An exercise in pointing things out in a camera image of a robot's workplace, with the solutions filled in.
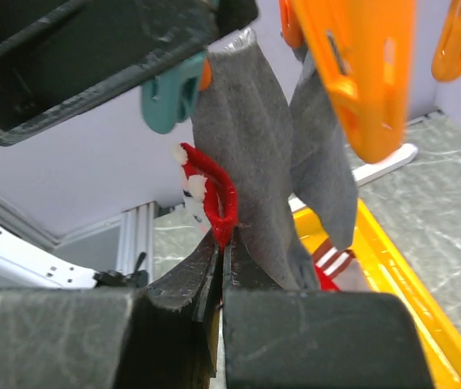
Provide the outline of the yellow plastic bin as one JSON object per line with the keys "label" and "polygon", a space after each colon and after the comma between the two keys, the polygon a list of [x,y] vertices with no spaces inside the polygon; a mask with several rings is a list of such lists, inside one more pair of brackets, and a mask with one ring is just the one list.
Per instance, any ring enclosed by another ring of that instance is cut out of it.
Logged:
{"label": "yellow plastic bin", "polygon": [[411,313],[435,387],[461,388],[460,333],[361,200],[351,251],[369,287],[394,294]]}

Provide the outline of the red sock with stripes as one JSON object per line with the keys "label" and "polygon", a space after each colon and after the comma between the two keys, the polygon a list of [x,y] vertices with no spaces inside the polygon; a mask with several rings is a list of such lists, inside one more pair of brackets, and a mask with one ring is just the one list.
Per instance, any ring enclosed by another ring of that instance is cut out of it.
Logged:
{"label": "red sock with stripes", "polygon": [[329,238],[324,240],[312,254],[321,289],[323,291],[339,291],[334,280],[355,258],[352,250],[337,250]]}

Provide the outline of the white and silver drying rack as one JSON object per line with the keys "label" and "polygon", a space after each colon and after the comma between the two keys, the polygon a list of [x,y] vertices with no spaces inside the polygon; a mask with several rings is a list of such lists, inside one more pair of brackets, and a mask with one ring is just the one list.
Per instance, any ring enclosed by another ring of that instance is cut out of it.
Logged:
{"label": "white and silver drying rack", "polygon": [[354,223],[357,185],[390,173],[414,159],[417,146],[405,143],[385,160],[352,169],[345,156],[343,139],[336,135],[299,162],[292,163],[290,177],[294,199],[281,205],[281,211],[309,208],[331,231],[342,233],[339,218]]}

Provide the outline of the grey hanging sock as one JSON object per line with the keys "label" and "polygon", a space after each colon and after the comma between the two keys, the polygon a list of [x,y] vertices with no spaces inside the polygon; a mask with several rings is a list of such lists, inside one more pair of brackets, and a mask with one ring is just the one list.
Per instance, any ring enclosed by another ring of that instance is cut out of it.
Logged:
{"label": "grey hanging sock", "polygon": [[344,134],[304,45],[294,51],[302,70],[289,103],[292,116],[292,190],[314,211],[336,248],[352,244],[357,187]]}
{"label": "grey hanging sock", "polygon": [[212,81],[191,117],[194,145],[232,179],[238,228],[252,258],[281,287],[318,290],[310,254],[295,230],[292,119],[252,28],[208,59]]}

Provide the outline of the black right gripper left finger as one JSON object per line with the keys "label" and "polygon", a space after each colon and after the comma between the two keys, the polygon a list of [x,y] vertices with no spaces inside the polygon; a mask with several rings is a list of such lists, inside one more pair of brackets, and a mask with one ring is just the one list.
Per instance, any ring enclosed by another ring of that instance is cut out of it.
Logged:
{"label": "black right gripper left finger", "polygon": [[219,249],[206,235],[142,289],[0,289],[0,388],[206,388]]}

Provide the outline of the teal clothes peg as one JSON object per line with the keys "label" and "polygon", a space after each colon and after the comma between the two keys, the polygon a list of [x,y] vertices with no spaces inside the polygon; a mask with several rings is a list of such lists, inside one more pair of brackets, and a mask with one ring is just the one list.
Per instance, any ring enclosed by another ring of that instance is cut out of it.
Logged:
{"label": "teal clothes peg", "polygon": [[147,125],[165,135],[194,112],[198,93],[211,83],[207,53],[186,59],[141,85],[141,113]]}

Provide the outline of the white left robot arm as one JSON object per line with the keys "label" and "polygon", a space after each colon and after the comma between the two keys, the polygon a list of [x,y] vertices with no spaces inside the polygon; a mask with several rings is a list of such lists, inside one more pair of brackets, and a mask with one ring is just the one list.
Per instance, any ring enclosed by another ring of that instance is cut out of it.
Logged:
{"label": "white left robot arm", "polygon": [[[0,1],[0,146],[19,144],[131,90],[148,127],[167,133],[211,82],[207,47],[258,18],[256,1]],[[237,190],[187,143],[180,166],[219,247],[237,224]],[[24,285],[93,289],[144,283],[61,260],[0,225],[0,275]]]}

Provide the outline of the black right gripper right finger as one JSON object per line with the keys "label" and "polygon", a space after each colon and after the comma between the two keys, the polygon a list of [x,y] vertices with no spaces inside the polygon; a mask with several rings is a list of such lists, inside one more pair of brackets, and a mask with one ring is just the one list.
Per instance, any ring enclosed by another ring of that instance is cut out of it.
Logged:
{"label": "black right gripper right finger", "polygon": [[227,387],[433,387],[416,325],[398,297],[283,290],[239,232],[224,251],[223,282]]}

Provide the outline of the red penguin sock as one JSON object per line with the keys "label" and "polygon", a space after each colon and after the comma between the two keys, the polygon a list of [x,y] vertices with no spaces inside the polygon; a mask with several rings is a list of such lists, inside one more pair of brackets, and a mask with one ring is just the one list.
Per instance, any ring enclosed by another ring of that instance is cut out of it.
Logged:
{"label": "red penguin sock", "polygon": [[174,145],[173,157],[185,177],[186,207],[198,225],[212,231],[219,248],[225,248],[238,223],[238,196],[233,181],[211,157],[188,143]]}

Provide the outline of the orange clothes peg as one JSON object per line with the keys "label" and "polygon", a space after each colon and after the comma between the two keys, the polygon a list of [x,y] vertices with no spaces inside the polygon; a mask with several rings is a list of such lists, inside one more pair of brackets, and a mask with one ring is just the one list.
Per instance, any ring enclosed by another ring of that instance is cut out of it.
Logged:
{"label": "orange clothes peg", "polygon": [[431,70],[438,82],[452,82],[461,76],[461,0],[450,2]]}
{"label": "orange clothes peg", "polygon": [[378,163],[403,142],[413,1],[281,1],[282,33],[307,45],[354,152]]}

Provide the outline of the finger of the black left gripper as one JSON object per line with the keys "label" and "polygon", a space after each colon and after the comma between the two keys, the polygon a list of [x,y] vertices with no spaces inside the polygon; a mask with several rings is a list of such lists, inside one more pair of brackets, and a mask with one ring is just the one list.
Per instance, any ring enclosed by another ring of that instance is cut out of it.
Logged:
{"label": "finger of the black left gripper", "polygon": [[253,1],[0,1],[0,146],[141,89],[257,18]]}

